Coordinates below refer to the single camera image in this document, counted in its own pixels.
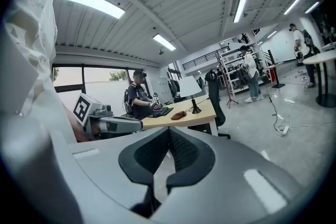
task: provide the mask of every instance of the white ceiling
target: white ceiling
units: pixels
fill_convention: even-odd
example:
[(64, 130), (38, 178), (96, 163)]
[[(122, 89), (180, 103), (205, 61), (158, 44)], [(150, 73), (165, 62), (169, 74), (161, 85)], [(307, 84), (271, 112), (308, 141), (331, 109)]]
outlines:
[[(238, 0), (107, 1), (125, 10), (119, 20), (80, 4), (54, 0), (58, 51), (73, 46), (79, 52), (122, 55), (130, 61), (162, 66), (227, 37), (280, 22), (294, 0), (247, 0), (247, 16), (237, 24), (232, 14)], [(301, 0), (295, 9), (306, 10), (315, 1)], [(164, 47), (165, 53), (159, 55), (161, 45), (152, 39), (157, 33), (176, 50)]]

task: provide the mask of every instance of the table leg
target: table leg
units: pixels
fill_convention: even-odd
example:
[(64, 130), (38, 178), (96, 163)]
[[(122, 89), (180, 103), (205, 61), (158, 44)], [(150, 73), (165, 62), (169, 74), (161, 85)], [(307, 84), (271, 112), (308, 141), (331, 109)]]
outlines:
[(319, 81), (319, 96), (316, 97), (316, 102), (320, 106), (325, 108), (334, 108), (336, 107), (336, 95), (328, 93), (328, 73), (327, 73), (327, 65), (323, 63), (323, 73), (324, 73), (324, 94), (322, 94), (322, 82), (321, 82), (321, 70), (320, 64), (316, 65), (317, 69), (317, 78)]
[(214, 135), (214, 136), (218, 136), (217, 126), (216, 126), (215, 119), (213, 119), (212, 121), (210, 121), (209, 124), (210, 124), (211, 134)]

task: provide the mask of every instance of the ceiling light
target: ceiling light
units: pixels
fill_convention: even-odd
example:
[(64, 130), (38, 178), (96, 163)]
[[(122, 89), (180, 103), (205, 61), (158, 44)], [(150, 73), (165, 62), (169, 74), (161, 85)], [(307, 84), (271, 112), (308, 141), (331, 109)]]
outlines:
[(247, 1), (247, 0), (239, 0), (239, 2), (238, 2), (238, 7), (237, 7), (237, 11), (236, 11), (236, 15), (235, 15), (235, 18), (234, 18), (234, 20), (233, 20), (234, 23), (239, 22), (240, 17), (241, 17), (241, 15), (242, 15), (242, 13), (243, 13), (243, 10), (244, 10), (244, 6), (245, 6), (245, 4), (246, 4), (246, 1)]
[(285, 11), (284, 15), (287, 15), (298, 3), (300, 0), (295, 0), (293, 2), (293, 4), (290, 5), (290, 7), (288, 8), (288, 10)]
[(277, 31), (274, 31), (272, 34), (270, 34), (267, 38), (270, 38), (271, 36), (275, 35)]
[(315, 9), (318, 5), (320, 4), (320, 2), (316, 2), (314, 5), (312, 5), (310, 8), (308, 8), (308, 10), (305, 13), (310, 13), (313, 9)]
[(153, 37), (154, 40), (161, 43), (164, 47), (168, 48), (169, 50), (176, 49), (173, 45), (171, 45), (167, 40), (165, 40), (163, 37), (161, 37), (159, 34), (156, 34)]
[(125, 11), (122, 10), (121, 8), (118, 8), (105, 0), (69, 0), (69, 1), (76, 2), (100, 10), (101, 12), (111, 15), (117, 19), (119, 19), (121, 15), (125, 13)]

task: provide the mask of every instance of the round table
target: round table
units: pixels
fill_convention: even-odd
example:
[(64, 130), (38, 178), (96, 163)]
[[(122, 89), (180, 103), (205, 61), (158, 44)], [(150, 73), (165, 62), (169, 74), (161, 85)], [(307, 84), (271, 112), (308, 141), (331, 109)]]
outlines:
[[(319, 95), (316, 97), (317, 104), (325, 108), (334, 108), (336, 106), (336, 95), (328, 93), (328, 76), (327, 76), (327, 65), (325, 62), (334, 60), (336, 65), (336, 50), (329, 50), (321, 52), (320, 54), (311, 56), (305, 60), (303, 63), (305, 65), (316, 64), (317, 78), (319, 81)], [(321, 81), (321, 69), (320, 63), (323, 63), (324, 72), (324, 94), (322, 94), (322, 81)]]

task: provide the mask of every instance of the man sitting at desk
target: man sitting at desk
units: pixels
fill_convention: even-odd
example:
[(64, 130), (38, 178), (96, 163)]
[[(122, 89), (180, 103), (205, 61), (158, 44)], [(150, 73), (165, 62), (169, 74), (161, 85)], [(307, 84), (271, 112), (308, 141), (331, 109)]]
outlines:
[(159, 104), (154, 104), (141, 87), (144, 77), (145, 73), (141, 70), (136, 70), (133, 73), (133, 83), (128, 87), (129, 103), (132, 107), (133, 115), (137, 120), (142, 120), (151, 115), (152, 109), (161, 107)]

